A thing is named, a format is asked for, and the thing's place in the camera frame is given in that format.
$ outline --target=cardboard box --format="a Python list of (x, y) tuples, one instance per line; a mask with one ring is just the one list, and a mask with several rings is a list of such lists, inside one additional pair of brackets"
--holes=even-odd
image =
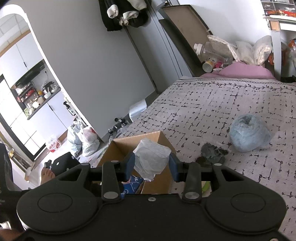
[[(176, 150), (165, 137), (161, 131), (156, 131), (152, 133), (147, 133), (138, 136), (125, 137), (113, 140), (106, 152), (104, 153), (102, 159), (100, 160), (98, 166), (102, 166), (107, 161), (118, 160), (122, 161), (124, 157), (133, 151), (140, 141), (144, 138), (148, 138), (151, 141), (157, 142), (160, 145), (167, 146), (172, 150), (172, 153), (176, 154)], [(134, 170), (133, 175), (140, 177), (140, 175)], [(145, 182), (141, 194), (167, 194), (170, 192), (172, 185), (172, 176), (168, 165), (162, 171), (161, 174), (155, 176), (152, 182)]]

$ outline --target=foot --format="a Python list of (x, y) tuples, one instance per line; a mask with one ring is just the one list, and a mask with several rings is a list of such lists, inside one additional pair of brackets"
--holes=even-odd
[(50, 181), (51, 179), (55, 178), (55, 174), (47, 168), (43, 168), (41, 171), (41, 183), (40, 185)]

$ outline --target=silver rivet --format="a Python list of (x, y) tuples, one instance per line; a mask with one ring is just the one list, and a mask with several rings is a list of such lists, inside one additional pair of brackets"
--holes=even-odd
[(185, 197), (188, 199), (197, 199), (200, 195), (197, 192), (188, 192), (185, 194)]
[(104, 193), (104, 198), (107, 198), (107, 199), (115, 199), (117, 197), (118, 197), (117, 192), (106, 192), (106, 193)]
[(155, 197), (150, 197), (150, 198), (148, 198), (148, 201), (154, 202), (154, 201), (156, 201), (156, 198)]

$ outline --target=white cabinet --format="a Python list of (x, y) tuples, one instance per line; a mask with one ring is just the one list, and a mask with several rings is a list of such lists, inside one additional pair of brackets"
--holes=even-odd
[(0, 57), (0, 69), (9, 88), (11, 88), (26, 72), (28, 72), (16, 45), (13, 45), (4, 55)]
[(30, 122), (46, 141), (52, 135), (59, 138), (67, 130), (47, 103), (30, 118)]
[(64, 106), (64, 95), (60, 91), (54, 97), (52, 97), (47, 104), (50, 106), (52, 111), (57, 115), (60, 121), (64, 124), (66, 128), (73, 124), (74, 116)]
[(43, 59), (32, 33), (23, 37), (16, 45), (28, 70)]
[(9, 88), (42, 59), (31, 33), (13, 45), (0, 57), (0, 69)]

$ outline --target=bedspread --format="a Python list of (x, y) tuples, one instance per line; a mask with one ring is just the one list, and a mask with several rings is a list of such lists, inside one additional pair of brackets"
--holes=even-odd
[[(201, 146), (230, 150), (225, 165), (279, 193), (287, 205), (280, 231), (296, 240), (296, 84), (276, 80), (183, 78), (164, 91), (124, 136), (161, 130), (181, 161), (200, 156)], [(261, 116), (273, 138), (266, 148), (236, 151), (229, 141), (232, 121)], [(173, 192), (181, 192), (174, 184)]]

